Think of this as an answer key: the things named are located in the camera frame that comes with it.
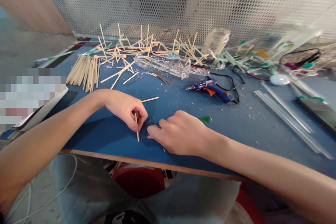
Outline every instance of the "clear plastic bottle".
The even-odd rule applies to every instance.
[[[215,59],[210,54],[209,49],[213,52],[215,57],[219,56],[229,41],[230,33],[231,31],[228,29],[215,28],[207,35],[201,51],[204,55],[209,54],[207,60],[211,61]]]

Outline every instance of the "blue table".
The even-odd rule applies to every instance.
[[[80,48],[56,69],[61,75],[67,76],[75,63],[78,54],[88,51],[89,47]],[[112,69],[107,64],[100,66],[100,80],[111,76],[116,69],[116,61]],[[238,88],[240,104],[223,104],[218,97],[210,97],[207,92],[185,90],[190,84],[200,81],[202,76],[190,76],[181,80],[168,75],[170,84],[165,84],[159,78],[146,75],[147,70],[133,65],[139,74],[123,85],[132,73],[122,74],[114,89],[130,94],[141,100],[159,97],[144,103],[149,114],[149,124],[158,124],[162,118],[172,116],[177,110],[184,110],[196,117],[211,116],[213,121],[207,126],[221,134],[237,140],[248,146],[271,152],[308,166],[318,172],[336,179],[336,160],[329,160],[321,154],[314,153],[273,111],[269,109],[255,94],[255,90],[267,92],[259,80],[242,75],[246,85]],[[231,75],[236,83],[239,79],[228,70],[224,73]],[[214,76],[220,85],[231,87],[230,81],[221,76]],[[99,88],[110,88],[115,78],[99,83]],[[323,94],[332,106],[335,106],[336,83],[319,77],[308,77],[304,80],[310,87]],[[83,98],[86,93],[83,87],[68,85],[69,92],[54,107],[48,116],[52,116],[65,107]],[[325,131],[319,123],[310,117],[294,102],[295,94],[288,86],[273,86],[272,89],[314,130],[312,136],[336,157],[336,140]],[[140,136],[146,135],[146,129]],[[152,167],[176,171],[239,179],[240,175],[194,156],[178,156],[164,152],[163,147],[155,140],[141,137],[137,142],[135,132],[128,129],[126,124],[112,115],[107,109],[93,114],[66,144],[65,149],[78,154],[107,158],[117,161],[148,165]]]

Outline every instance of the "perforated metal panel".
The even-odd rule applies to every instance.
[[[336,0],[53,0],[76,36],[104,34],[118,37],[117,23],[130,39],[140,37],[140,24],[150,24],[149,33],[172,42],[177,29],[182,40],[198,32],[202,45],[215,27],[231,30],[229,46],[241,40],[271,33],[283,35],[292,24],[313,23]],[[336,40],[336,7],[316,26],[324,30],[325,41]],[[269,47],[266,40],[259,46]]]

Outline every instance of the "glue gun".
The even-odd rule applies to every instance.
[[[216,94],[224,103],[229,103],[229,102],[238,102],[232,98],[232,96],[228,93],[219,88],[217,85],[217,81],[213,78],[209,78],[208,80],[203,80],[200,82],[197,82],[195,84],[192,84],[190,87],[186,88],[186,90],[206,90],[210,94],[210,96],[213,96]]]

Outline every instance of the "white ball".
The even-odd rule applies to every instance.
[[[277,74],[277,75],[272,75],[270,77],[270,82],[273,85],[284,86],[284,85],[289,84],[290,80],[289,80],[289,78],[286,75]]]

